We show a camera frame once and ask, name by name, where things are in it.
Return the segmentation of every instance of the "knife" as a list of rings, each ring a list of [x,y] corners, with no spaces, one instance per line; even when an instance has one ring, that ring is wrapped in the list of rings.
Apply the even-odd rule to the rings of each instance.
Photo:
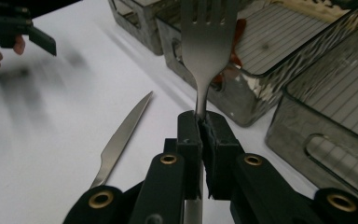
[[[127,198],[121,190],[106,186],[121,152],[141,118],[153,92],[149,92],[130,112],[118,127],[101,154],[101,168],[91,187],[75,203],[65,218],[64,224],[124,223],[128,211],[123,211],[120,201]]]

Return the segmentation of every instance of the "white table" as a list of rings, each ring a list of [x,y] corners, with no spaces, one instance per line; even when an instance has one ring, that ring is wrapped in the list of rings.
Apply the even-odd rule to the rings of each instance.
[[[76,3],[34,25],[55,38],[58,56],[28,40],[22,56],[2,49],[0,224],[62,223],[90,187],[106,143],[148,92],[152,101],[107,185],[126,190],[142,181],[164,139],[176,137],[177,116],[195,107],[196,92],[115,23],[107,0]],[[247,152],[312,197],[316,188],[264,144],[272,116],[250,128],[228,123]],[[233,223],[229,202],[204,200],[203,223]]]

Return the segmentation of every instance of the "black tool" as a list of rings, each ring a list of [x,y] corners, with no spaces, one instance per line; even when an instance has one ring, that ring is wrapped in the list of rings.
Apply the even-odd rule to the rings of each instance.
[[[320,189],[313,200],[297,193],[268,160],[243,151],[223,116],[207,112],[200,122],[193,111],[179,115],[177,138],[165,140],[145,181],[119,194],[109,213],[121,216],[109,222],[78,217],[84,221],[77,223],[184,223],[185,200],[200,196],[202,161],[210,196],[231,201],[236,224],[358,223],[355,197],[340,189]]]
[[[34,27],[27,7],[0,2],[0,47],[13,48],[16,35],[28,35],[29,39],[52,55],[57,55],[55,40]]]

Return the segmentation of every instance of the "metal box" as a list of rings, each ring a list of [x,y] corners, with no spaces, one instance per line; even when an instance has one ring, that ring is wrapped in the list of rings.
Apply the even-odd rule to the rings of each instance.
[[[162,54],[156,13],[179,0],[108,0],[116,23],[156,55]]]
[[[250,126],[275,106],[281,88],[358,26],[358,7],[342,10],[322,1],[251,1],[239,12],[246,28],[233,63],[211,85],[208,99],[240,126]],[[166,64],[194,88],[181,56],[179,5],[157,14]]]
[[[358,197],[358,29],[283,88],[266,143],[317,187]]]

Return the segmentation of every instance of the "fork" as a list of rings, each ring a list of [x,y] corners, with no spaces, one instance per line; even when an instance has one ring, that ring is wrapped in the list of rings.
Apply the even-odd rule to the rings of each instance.
[[[239,0],[207,2],[182,0],[181,3],[182,57],[196,80],[196,116],[200,120],[205,119],[209,86],[229,61]]]

